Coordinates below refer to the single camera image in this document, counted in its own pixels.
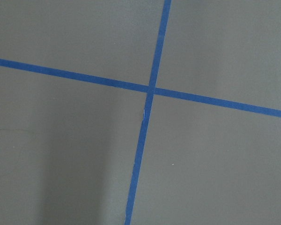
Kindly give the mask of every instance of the floor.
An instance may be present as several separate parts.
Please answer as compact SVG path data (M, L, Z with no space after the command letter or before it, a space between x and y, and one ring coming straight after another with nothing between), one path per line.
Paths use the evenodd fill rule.
M0 225L281 225L281 1L0 0Z

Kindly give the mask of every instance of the gray surface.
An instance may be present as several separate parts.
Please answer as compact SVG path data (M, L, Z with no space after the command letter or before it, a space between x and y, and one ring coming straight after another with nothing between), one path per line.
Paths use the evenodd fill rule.
M281 225L281 118L156 96L133 225Z
M0 225L119 225L145 94L0 67Z
M157 86L281 109L281 0L173 1Z
M148 84L162 0L0 0L0 58Z

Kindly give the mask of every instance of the blue painter's tape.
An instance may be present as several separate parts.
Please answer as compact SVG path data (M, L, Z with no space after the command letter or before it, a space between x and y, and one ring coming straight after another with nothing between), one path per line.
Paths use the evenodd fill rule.
M145 102L144 118L143 118L143 121L142 121L142 124L140 127L140 135L139 135L139 140L138 140L136 153L135 153L134 166L133 166L131 183L130 183L129 194L128 194L128 199L127 199L126 218L125 218L124 225L130 225L130 223L131 223L136 188L137 188L137 183L138 183L140 169L141 169L141 160L142 160L142 155L144 152L144 146L145 146L145 141L146 141L146 136L147 136L147 130L148 130L150 113L151 113L151 108L152 108L152 103L153 103L155 86L156 86L158 70L159 70L159 65L160 65L160 60L161 60L161 55L162 55L162 50L163 50L164 36L165 36L169 13L170 13L170 4L171 4L171 0L165 0L164 4L163 4L163 12L162 12L160 26L159 26L157 43L156 43L156 47L155 47L155 53L154 53L154 59L153 59L153 64L152 64L152 69L151 69L151 76L150 76L150 81L149 81L147 98L146 98L146 102Z
M243 111L248 111L248 112L253 112L253 113L260 113L260 114L269 115L269 116L281 117L281 110L270 109L270 108L266 108L266 107L249 105L249 104L244 104L244 103L239 103L239 102L232 102L232 101L213 98L213 97L188 94L188 93L183 93L183 92L174 91L174 90L161 89L161 88L156 88L155 94L172 97L172 98L189 100L189 101L193 101L193 102L217 105L217 106L222 106L222 107L231 108L231 109L238 109L238 110L243 110Z
M20 69L40 74L46 74L46 75L52 75L52 76L58 76L58 77L64 77L68 79L78 80L78 81L85 81L90 83L97 83L102 85L107 85L111 87L117 87L117 88L123 88L128 90L136 90L140 92L147 92L148 86L136 84L136 83L130 83L130 82L124 82L124 81L118 81L98 76L92 76L92 75L86 75L86 74L79 74L74 72L69 72L65 70L59 70L59 69L53 69L48 67L41 67L36 65L31 65L27 63L22 62L15 62L10 60L3 60L0 59L0 66L2 67L8 67L13 69Z
M40 73L40 74L58 76L58 77L63 77L63 78L68 78L68 79L73 79L73 80L78 80L78 81L97 83L97 84L107 85L107 86L111 86L111 87L135 90L135 91L140 91L140 92L149 92L149 90L152 90L152 88L150 89L150 87L154 87L156 84L156 79L150 79L149 87L148 87L146 85L141 85L141 84L136 84L136 83L118 81L118 80L113 80L113 79L108 79L108 78L103 78L103 77L98 77L98 76L92 76L92 75L86 75L86 74L79 74L79 73L74 73L74 72L69 72L69 71L64 71L64 70L59 70L59 69L41 67L41 66L36 66L36 65L31 65L31 64L21 63L21 62L15 62L15 61L10 61L10 60L3 60L3 59L0 59L0 66L19 69L19 70L25 70L25 71L30 71L30 72ZM152 67L152 71L154 72L153 74L157 74L156 71L158 71L158 68L159 68L159 61L157 61L157 63L154 63L154 65ZM244 104L244 103L239 103L239 102L232 102L232 101L228 101L228 100L206 97L206 96L201 96L201 95L194 95L194 94L189 94L189 93L184 93L184 92L179 92L179 91L174 91L174 90L155 88L154 94L167 96L167 97L171 97L171 98L179 98L179 99L184 99L184 100L189 100L189 101L194 101L194 102L200 102L200 103L205 103L205 104L210 104L210 105L217 105L217 106L222 106L222 107L226 107L226 108L238 109L238 110L248 111L248 112L252 112L252 113L260 113L260 114L269 115L269 116L281 117L281 110L271 109L271 108L266 108L266 107L261 107L261 106L256 106L256 105L249 105L249 104Z

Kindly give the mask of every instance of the blue tape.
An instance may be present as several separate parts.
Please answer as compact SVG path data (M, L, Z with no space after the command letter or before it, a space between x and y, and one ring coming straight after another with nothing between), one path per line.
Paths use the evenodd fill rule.
M232 102L232 101L213 98L213 97L188 94L188 93L183 93L183 92L174 91L174 90L167 90L167 89L162 89L162 88L156 88L155 94L167 96L167 97L171 97L171 98L189 100L189 101L193 101L193 102L205 103L205 104L209 104L209 105L217 105L217 106L222 106L222 107L231 108L231 109L238 109L238 110L243 110L243 111L248 111L248 112L253 112L253 113L260 113L260 114L269 115L269 116L281 117L281 110L270 109L270 108L266 108L266 107L249 105L249 104L244 104L244 103L239 103L239 102Z
M136 90L136 91L140 91L140 92L148 91L148 86L146 86L146 85L118 81L118 80L113 80L113 79L108 79L108 78L103 78L103 77L98 77L98 76L92 76L92 75L86 75L86 74L79 74L79 73L69 72L69 71L65 71L65 70L41 67L41 66L36 66L36 65L31 65L31 64L27 64L27 63L21 63L21 62L15 62L15 61L10 61L10 60L0 59L0 66L13 68L13 69L20 69L20 70L25 70L25 71L30 71L30 72L40 73L40 74L64 77L64 78L78 80L78 81L103 84L103 85L107 85L107 86L111 86L111 87L124 88L124 89L128 89L128 90Z
M103 77L98 77L98 76L92 76L92 75L86 75L86 74L79 74L79 73L74 73L74 72L69 72L69 71L64 71L64 70L59 70L59 69L53 69L53 68L48 68L48 67L41 67L41 66L36 66L36 65L31 65L31 64L21 63L21 62L15 62L15 61L10 61L10 60L0 59L0 66L19 69L19 70L25 70L25 71L30 71L30 72L40 73L40 74L64 77L64 78L78 80L78 81L97 83L97 84L107 85L107 86L111 86L111 87L135 90L135 91L140 91L140 92L145 92L145 93L148 92L148 90L149 90L149 87L146 85L118 81L118 80L113 80L113 79L108 79L108 78L103 78ZM154 71L154 73L156 73L156 71L158 71L158 67L159 67L159 62L154 63L154 66L152 67L152 71ZM149 86L155 85L154 83L152 84L153 81L154 80L150 80ZM248 111L248 112L252 112L252 113L260 113L260 114L269 115L269 116L281 117L281 110L271 109L271 108L266 108L266 107L261 107L261 106L256 106L256 105L249 105L249 104L244 104L244 103L239 103L239 102L232 102L232 101L217 99L217 98L213 98L213 97L194 95L194 94L189 94L189 93L184 93L184 92L179 92L179 91L174 91L174 90L167 90L167 89L162 89L162 88L155 88L154 94L171 97L171 98L184 99L184 100L188 100L188 101L200 102L200 103L205 103L205 104L210 104L210 105L217 105L217 106L232 108L232 109L237 109L237 110L243 110L243 111Z
M124 225L130 225L131 223L136 188L137 188L137 183L138 183L140 169L141 169L141 160L144 152L144 146L147 136L147 130L148 130L150 113L151 113L153 97L156 87L158 70L159 70L159 65L160 65L160 60L163 50L164 36L165 36L169 13L170 13L170 4L171 4L171 0L165 0L163 4L163 12L162 12L160 26L159 26L157 43L155 47L147 98L145 102L144 118L140 127L140 135L139 135L139 140L137 143L137 148L135 153L134 166L133 166L131 183L130 183L127 205L126 205L126 218L125 218Z

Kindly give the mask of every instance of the tape strip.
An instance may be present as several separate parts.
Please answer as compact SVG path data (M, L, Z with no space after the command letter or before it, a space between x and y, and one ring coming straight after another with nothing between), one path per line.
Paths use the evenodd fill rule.
M163 12L162 12L160 26L159 26L157 43L155 47L147 98L145 102L144 118L140 127L140 135L139 135L139 140L137 143L137 148L135 153L134 166L133 166L131 183L130 183L127 205L126 205L126 218L125 218L124 225L130 225L131 223L135 193L136 193L137 183L138 183L140 169L141 169L141 160L144 152L144 146L147 136L155 86L156 86L158 70L159 70L159 65L160 65L160 60L163 50L164 36L165 36L169 13L170 13L170 4L171 4L171 0L165 0L163 4Z
M79 73L69 72L69 71L65 71L65 70L41 67L41 66L36 66L36 65L31 65L31 64L27 64L27 63L21 63L21 62L15 62L15 61L10 61L10 60L0 59L0 66L13 68L13 69L19 69L19 70L25 70L25 71L30 71L30 72L40 73L40 74L58 76L58 77L63 77L63 78L68 78L68 79L73 79L73 80L78 80L78 81L97 83L97 84L107 85L107 86L111 86L111 87L135 90L135 91L140 91L140 92L145 92L145 93L148 92L148 86L146 86L146 85L118 81L118 80L113 80L113 79L108 79L108 78L103 78L103 77L98 77L98 76L92 76L92 75L86 75L86 74L79 74ZM271 108L266 108L266 107L261 107L261 106L256 106L256 105L249 105L249 104L244 104L244 103L239 103L239 102L233 102L233 101L228 101L228 100L223 100L223 99L218 99L218 98L213 98L213 97L194 95L194 94L179 92L179 91L175 91L175 90L156 88L155 94L161 95L161 96L166 96L166 97L171 97L171 98L179 98L179 99L184 99L184 100L188 100L188 101L200 102L200 103L205 103L205 104L210 104L210 105L217 105L217 106L231 108L231 109L238 109L238 110L248 111L248 112L252 112L252 113L260 113L260 114L269 115L269 116L281 117L281 110L271 109Z
M281 110L270 109L270 108L266 108L266 107L249 105L249 104L244 104L244 103L239 103L239 102L232 102L232 101L213 98L213 97L188 94L188 93L183 93L183 92L174 91L174 90L167 90L167 89L162 89L162 88L156 88L155 94L161 95L161 96L166 96L166 97L171 97L171 98L184 99L184 100L193 101L193 102L205 103L205 104L209 104L209 105L217 105L217 106L231 108L231 109L238 109L238 110L243 110L243 111L248 111L248 112L253 112L253 113L260 113L260 114L269 115L269 116L281 117Z
M128 89L128 90L136 90L136 91L140 91L140 92L148 91L148 86L146 86L146 85L118 81L118 80L113 80L113 79L108 79L108 78L103 78L103 77L98 77L98 76L92 76L92 75L86 75L86 74L79 74L79 73L69 72L69 71L60 70L60 69L41 67L41 66L31 65L31 64L22 63L22 62L15 62L15 61L10 61L10 60L0 59L0 66L30 71L30 72L34 72L34 73L64 77L64 78L78 80L78 81L103 84L103 85L107 85L107 86L111 86L111 87L124 88L124 89Z

